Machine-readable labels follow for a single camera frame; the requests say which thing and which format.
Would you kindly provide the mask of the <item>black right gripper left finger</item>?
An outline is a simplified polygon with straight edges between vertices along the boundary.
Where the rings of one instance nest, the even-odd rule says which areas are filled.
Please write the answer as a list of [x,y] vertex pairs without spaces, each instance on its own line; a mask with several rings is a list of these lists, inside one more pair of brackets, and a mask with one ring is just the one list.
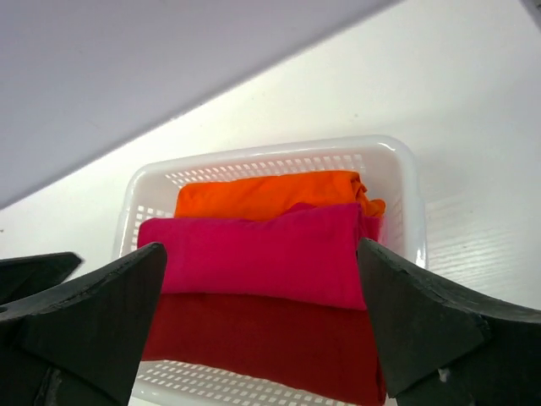
[[1,304],[4,405],[125,405],[167,264],[152,243]]

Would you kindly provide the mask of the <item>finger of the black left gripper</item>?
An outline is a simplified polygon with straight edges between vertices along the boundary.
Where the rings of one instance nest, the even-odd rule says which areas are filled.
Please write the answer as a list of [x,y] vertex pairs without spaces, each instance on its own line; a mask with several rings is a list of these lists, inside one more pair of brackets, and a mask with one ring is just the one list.
[[82,263],[73,252],[2,259],[1,304],[57,286]]

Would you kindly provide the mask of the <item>crimson red t shirt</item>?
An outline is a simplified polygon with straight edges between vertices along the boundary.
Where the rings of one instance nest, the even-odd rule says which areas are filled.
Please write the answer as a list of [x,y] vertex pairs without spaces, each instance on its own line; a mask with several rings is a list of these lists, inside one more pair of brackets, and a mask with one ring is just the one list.
[[381,223],[358,203],[297,204],[267,221],[151,218],[137,245],[164,245],[165,294],[252,294],[365,310],[357,248],[379,238]]

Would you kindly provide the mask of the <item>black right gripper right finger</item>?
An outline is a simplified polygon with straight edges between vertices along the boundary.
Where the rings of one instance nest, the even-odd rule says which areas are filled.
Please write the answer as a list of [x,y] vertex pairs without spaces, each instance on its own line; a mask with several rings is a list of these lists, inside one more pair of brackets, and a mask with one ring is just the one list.
[[540,312],[489,297],[362,239],[358,269],[399,405],[538,405]]

